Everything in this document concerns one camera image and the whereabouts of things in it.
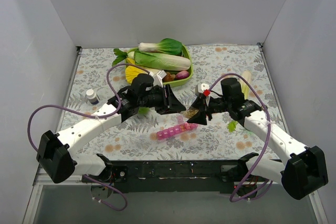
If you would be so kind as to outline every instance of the green leaf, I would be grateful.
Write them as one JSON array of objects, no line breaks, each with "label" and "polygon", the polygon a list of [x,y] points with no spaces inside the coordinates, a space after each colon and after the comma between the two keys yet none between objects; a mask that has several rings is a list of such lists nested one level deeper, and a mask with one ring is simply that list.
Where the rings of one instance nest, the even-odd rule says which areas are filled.
[{"label": "green leaf", "polygon": [[181,55],[182,43],[175,39],[163,39],[158,43],[159,52],[169,55]]},{"label": "green leaf", "polygon": [[122,62],[124,59],[127,58],[127,53],[121,51],[119,48],[114,48],[114,54],[117,56],[116,59],[112,62],[112,66]]},{"label": "green leaf", "polygon": [[236,130],[237,124],[238,124],[237,121],[232,121],[227,125],[227,129],[229,130],[230,133],[232,133]]}]

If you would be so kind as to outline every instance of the small green leaf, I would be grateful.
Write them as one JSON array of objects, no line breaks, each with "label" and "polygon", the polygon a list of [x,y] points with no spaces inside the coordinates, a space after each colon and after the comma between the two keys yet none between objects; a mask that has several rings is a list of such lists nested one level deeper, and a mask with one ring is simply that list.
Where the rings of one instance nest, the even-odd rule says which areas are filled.
[{"label": "small green leaf", "polygon": [[230,133],[232,133],[236,130],[237,124],[238,124],[237,121],[232,121],[227,125],[227,129],[229,130]]},{"label": "small green leaf", "polygon": [[126,58],[127,57],[124,57],[124,56],[117,56],[116,59],[112,62],[112,66],[122,62]]},{"label": "small green leaf", "polygon": [[122,62],[124,59],[127,58],[127,53],[121,51],[119,48],[114,48],[114,54],[117,56],[116,59],[112,62],[112,66]]},{"label": "small green leaf", "polygon": [[119,48],[114,48],[113,52],[116,56],[126,56],[127,57],[127,53],[121,51]]}]

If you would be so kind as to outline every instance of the white arm segment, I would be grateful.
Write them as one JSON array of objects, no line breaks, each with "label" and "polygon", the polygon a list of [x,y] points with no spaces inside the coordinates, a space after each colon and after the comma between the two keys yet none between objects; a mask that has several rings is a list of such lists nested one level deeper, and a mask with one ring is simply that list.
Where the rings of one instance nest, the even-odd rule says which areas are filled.
[{"label": "white arm segment", "polygon": [[[113,105],[104,104],[92,115],[107,115],[115,110],[116,108]],[[121,114],[117,113],[104,119],[97,120],[87,118],[70,128],[59,131],[58,139],[63,144],[68,144],[70,146],[68,148],[68,152],[70,153],[71,157],[74,157],[84,145],[89,143],[92,139],[103,133],[105,130],[116,126],[119,123],[121,123]]]},{"label": "white arm segment", "polygon": [[[264,111],[255,111],[251,113],[251,116],[246,117],[244,121],[244,127],[255,133],[263,141],[266,140],[267,125],[268,122]],[[290,154],[300,154],[306,151],[306,145],[295,140],[275,124],[271,125],[268,147],[278,155],[284,165],[291,159]]]},{"label": "white arm segment", "polygon": [[[251,169],[257,158],[258,156],[250,158],[250,160],[246,162],[248,170]],[[285,170],[285,166],[282,162],[277,162],[266,157],[262,157],[256,168],[253,170],[252,175],[267,178],[282,185],[282,174],[280,172],[283,170]]]},{"label": "white arm segment", "polygon": [[104,161],[97,155],[77,154],[72,159],[77,162],[72,175],[90,174],[98,176],[106,167]]}]

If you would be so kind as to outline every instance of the table surface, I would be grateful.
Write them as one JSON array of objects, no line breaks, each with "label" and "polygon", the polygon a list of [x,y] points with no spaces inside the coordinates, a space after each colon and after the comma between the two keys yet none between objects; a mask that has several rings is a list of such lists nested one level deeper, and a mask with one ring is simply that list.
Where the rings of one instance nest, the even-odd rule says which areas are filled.
[{"label": "table surface", "polygon": [[[192,57],[194,75],[180,87],[172,88],[176,97],[186,106],[195,100],[194,88],[199,83],[212,84],[220,75],[228,72],[241,74],[244,70],[252,73],[252,85],[268,106],[271,119],[282,129],[284,125],[274,96],[270,80],[258,46],[205,45],[187,46]],[[98,110],[114,94],[106,81],[107,70],[115,55],[113,48],[83,49],[76,76],[71,88],[67,107],[91,114]],[[110,75],[116,90],[128,85],[124,77],[124,66],[116,68]],[[100,97],[97,105],[87,103],[85,92],[94,89]],[[220,92],[218,84],[214,91]],[[249,99],[257,102],[250,92]],[[214,114],[207,126],[158,141],[155,133],[177,125],[180,114],[159,115],[151,109],[146,115],[135,115],[85,145],[79,153],[102,153],[110,160],[206,160],[238,159],[250,152],[259,153],[264,145],[253,133],[237,125],[230,133],[227,129],[231,118],[228,113]],[[83,120],[66,112],[62,118],[61,129],[66,129]],[[267,149],[268,158],[277,155]]]}]

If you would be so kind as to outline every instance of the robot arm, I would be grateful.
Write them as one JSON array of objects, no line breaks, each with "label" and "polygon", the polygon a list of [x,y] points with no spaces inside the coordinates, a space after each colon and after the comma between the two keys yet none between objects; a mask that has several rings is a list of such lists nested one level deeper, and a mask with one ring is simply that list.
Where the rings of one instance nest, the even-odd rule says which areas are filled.
[{"label": "robot arm", "polygon": [[[209,85],[196,87],[197,98],[192,107],[198,109],[197,114],[188,123],[207,124],[213,113],[228,112],[233,120],[255,133],[261,140],[266,140],[268,122],[265,112],[254,101],[245,100],[240,83],[236,78],[221,81],[223,96],[209,96]],[[307,147],[295,140],[280,127],[273,124],[268,142],[281,159],[281,162],[263,157],[252,172],[252,175],[271,179],[282,184],[285,190],[295,199],[301,199],[328,183],[328,174],[324,153],[317,146]],[[232,173],[240,173],[243,177],[252,168],[257,153],[250,153],[238,160],[238,167]]]},{"label": "robot arm", "polygon": [[97,116],[96,119],[84,119],[56,134],[47,131],[42,135],[37,160],[54,183],[61,183],[71,175],[101,176],[108,172],[112,164],[102,154],[76,153],[105,130],[136,115],[139,107],[155,107],[161,115],[185,110],[170,86],[163,87],[162,82],[157,82],[156,78],[157,76],[153,78],[149,74],[139,74],[130,86],[119,90],[121,108],[116,114],[98,118],[116,110],[119,104],[117,98],[113,97],[93,114]]}]

